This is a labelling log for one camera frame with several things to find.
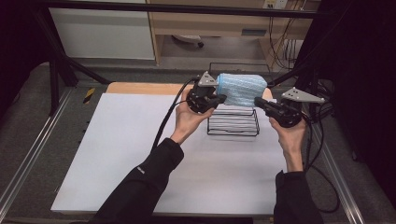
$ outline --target black jacket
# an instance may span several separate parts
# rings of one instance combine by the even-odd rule
[[[149,223],[169,175],[183,157],[179,144],[164,139],[143,163],[125,176],[89,223]],[[276,175],[274,220],[287,224],[323,223],[303,172]]]

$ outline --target gray floor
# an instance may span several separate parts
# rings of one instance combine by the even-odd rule
[[[254,39],[205,37],[202,49],[192,44],[167,37],[163,47],[161,65],[130,63],[122,68],[111,64],[94,64],[92,70],[115,81],[171,82],[181,83],[191,76],[208,70],[210,63],[264,63],[259,43]],[[253,73],[263,71],[260,66],[221,65],[215,70]],[[283,71],[274,72],[279,76]],[[44,219],[88,219],[87,216],[64,216],[50,211],[56,189],[62,181],[78,150],[78,141],[83,138],[94,109],[106,86],[92,82],[79,75],[81,81],[74,88],[64,113],[55,126],[48,142],[43,147],[35,166],[27,177],[7,219],[15,217]],[[96,87],[89,104],[82,103],[90,86]],[[273,88],[275,97],[292,86],[292,80]],[[21,98],[13,105],[0,122],[0,192],[3,193],[29,151],[35,138],[44,126],[50,111],[50,83],[46,66],[37,67],[21,90]],[[366,223],[396,223],[396,211],[390,205],[381,188],[364,163],[351,159],[347,141],[337,119],[327,117],[324,122],[325,140],[361,210]],[[317,167],[327,172],[319,158]],[[331,209],[335,196],[330,186],[315,171],[308,173],[314,201],[319,208]],[[349,223],[341,206],[335,213],[323,214],[326,223]]]

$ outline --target gray carpet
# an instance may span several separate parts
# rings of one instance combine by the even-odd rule
[[[172,44],[171,41],[174,40],[168,39],[167,43]],[[180,54],[173,55],[171,59],[173,62],[182,62],[184,56],[180,57],[179,55],[183,55],[184,51],[181,51]],[[196,67],[188,67],[190,62],[184,61],[177,69],[175,69],[175,66],[168,65],[169,67],[166,68],[157,66],[130,69],[94,67],[93,70],[103,77],[116,81],[181,83],[192,75],[202,74],[201,72],[207,70],[208,63],[213,61],[210,57],[205,59],[204,52],[199,53],[204,56],[200,56],[203,58],[200,61],[202,64]],[[257,55],[249,58],[247,54],[245,57],[248,60],[257,60]],[[223,59],[217,59],[217,61],[230,62]],[[251,68],[240,69],[238,67],[237,69],[239,69],[237,72],[243,72]],[[83,75],[79,75],[79,77],[81,85],[73,90],[63,115],[44,146],[14,204],[9,209],[7,218],[31,217],[75,220],[91,217],[91,215],[65,216],[50,211],[56,196],[55,190],[62,185],[67,169],[78,150],[78,141],[81,141],[84,135],[83,131],[89,125],[87,121],[91,119],[101,93],[106,90],[106,86],[92,84],[90,78]],[[90,85],[95,86],[96,91],[90,103],[84,105],[82,101]],[[280,93],[288,86],[289,84],[286,82],[280,87],[273,88],[272,91],[275,98],[278,98]],[[50,111],[49,92],[48,69],[46,67],[38,67],[21,90],[21,99],[8,110],[6,116],[0,122],[0,159],[2,160],[0,190],[2,191],[7,187],[7,183],[17,171],[19,164],[48,118]],[[390,205],[381,188],[375,183],[367,166],[351,159],[349,146],[336,117],[327,117],[323,120],[323,123],[325,140],[338,166],[341,168],[366,223],[396,223],[395,209]],[[317,147],[318,143],[315,143],[313,151]],[[327,173],[327,168],[321,158],[318,159],[316,166],[324,173]],[[314,201],[318,207],[332,209],[335,205],[335,195],[330,186],[314,170],[309,171],[308,179]],[[322,215],[326,223],[348,223],[342,206],[335,213]]]

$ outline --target white wall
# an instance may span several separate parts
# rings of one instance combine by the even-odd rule
[[[70,57],[154,60],[147,12],[62,8],[51,8],[50,12]]]

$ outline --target person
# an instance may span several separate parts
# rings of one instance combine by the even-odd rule
[[[214,111],[214,108],[204,114],[191,111],[185,103],[187,93],[188,90],[182,92],[182,103],[176,108],[177,119],[173,134],[152,149],[148,157],[125,176],[88,223],[150,222],[152,212],[165,191],[169,175],[183,160],[184,154],[180,146]],[[278,133],[287,164],[287,172],[281,171],[276,175],[275,223],[323,223],[312,201],[303,171],[301,148],[304,121],[286,129],[275,119],[269,120]]]

